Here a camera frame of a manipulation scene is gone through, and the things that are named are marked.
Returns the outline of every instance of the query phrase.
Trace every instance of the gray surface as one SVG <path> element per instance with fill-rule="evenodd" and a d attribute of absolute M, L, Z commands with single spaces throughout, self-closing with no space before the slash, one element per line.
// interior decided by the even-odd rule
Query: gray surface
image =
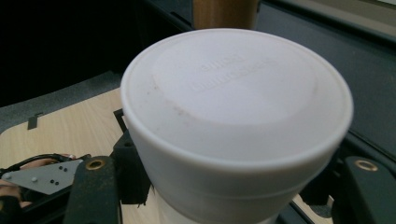
<path fill-rule="evenodd" d="M 396 50 L 262 4 L 257 29 L 299 43 L 344 77 L 354 100 L 350 131 L 396 161 Z"/>
<path fill-rule="evenodd" d="M 0 107 L 0 133 L 26 122 L 30 117 L 43 115 L 92 98 L 120 86 L 121 75 L 107 71 L 73 86 L 42 95 L 15 105 Z"/>

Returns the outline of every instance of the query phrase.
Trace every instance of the brass grommet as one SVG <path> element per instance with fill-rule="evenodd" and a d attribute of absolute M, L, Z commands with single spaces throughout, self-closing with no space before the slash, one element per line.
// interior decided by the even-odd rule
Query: brass grommet
<path fill-rule="evenodd" d="M 94 160 L 90 161 L 85 165 L 87 170 L 97 170 L 102 168 L 105 165 L 105 161 L 102 160 Z"/>
<path fill-rule="evenodd" d="M 369 161 L 358 160 L 358 161 L 355 161 L 355 165 L 358 166 L 359 168 L 361 168 L 362 170 L 366 170 L 366 171 L 375 172 L 378 170 L 378 167 Z"/>

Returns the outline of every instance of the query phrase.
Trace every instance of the wooden surface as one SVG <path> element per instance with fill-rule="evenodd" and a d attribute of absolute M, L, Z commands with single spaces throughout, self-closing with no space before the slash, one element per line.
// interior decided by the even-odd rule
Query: wooden surface
<path fill-rule="evenodd" d="M 122 135 L 113 114 L 118 109 L 121 109 L 120 89 L 115 89 L 39 117 L 37 127 L 32 130 L 27 130 L 27 122 L 14 126 L 0 134 L 0 167 L 47 153 L 109 156 Z M 151 191 L 146 205 L 123 205 L 123 223 L 160 223 L 156 200 Z M 294 201 L 315 223 L 332 223 L 330 218 L 313 213 L 300 197 Z"/>

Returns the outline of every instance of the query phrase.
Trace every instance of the black plastic part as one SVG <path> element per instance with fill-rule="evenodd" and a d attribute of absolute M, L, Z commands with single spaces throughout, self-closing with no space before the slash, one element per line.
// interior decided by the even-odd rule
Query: black plastic part
<path fill-rule="evenodd" d="M 16 197 L 0 196 L 0 223 L 21 223 L 21 207 L 20 202 Z"/>
<path fill-rule="evenodd" d="M 396 180 L 385 166 L 361 157 L 346 158 L 342 183 L 344 197 L 348 198 L 358 223 L 382 224 L 396 220 Z"/>
<path fill-rule="evenodd" d="M 63 224 L 122 223 L 113 160 L 87 159 L 76 171 Z"/>
<path fill-rule="evenodd" d="M 64 212 L 69 199 L 71 186 L 61 189 L 51 195 L 42 197 L 24 207 L 23 223 L 58 224 L 64 219 Z"/>
<path fill-rule="evenodd" d="M 149 195 L 151 182 L 128 130 L 114 145 L 110 157 L 113 158 L 116 166 L 121 203 L 145 203 Z"/>
<path fill-rule="evenodd" d="M 122 132 L 125 133 L 127 128 L 126 128 L 125 122 L 122 119 L 122 117 L 123 117 L 122 109 L 116 110 L 113 113 L 114 113 L 114 116 L 116 116 L 117 122 L 119 123 Z"/>

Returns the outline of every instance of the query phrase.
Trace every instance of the white cup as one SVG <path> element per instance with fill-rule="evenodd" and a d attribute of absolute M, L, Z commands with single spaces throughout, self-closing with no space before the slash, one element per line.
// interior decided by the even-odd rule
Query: white cup
<path fill-rule="evenodd" d="M 242 29 L 150 46 L 120 93 L 154 188 L 198 223 L 274 219 L 328 164 L 353 113 L 347 84 L 323 58 Z"/>

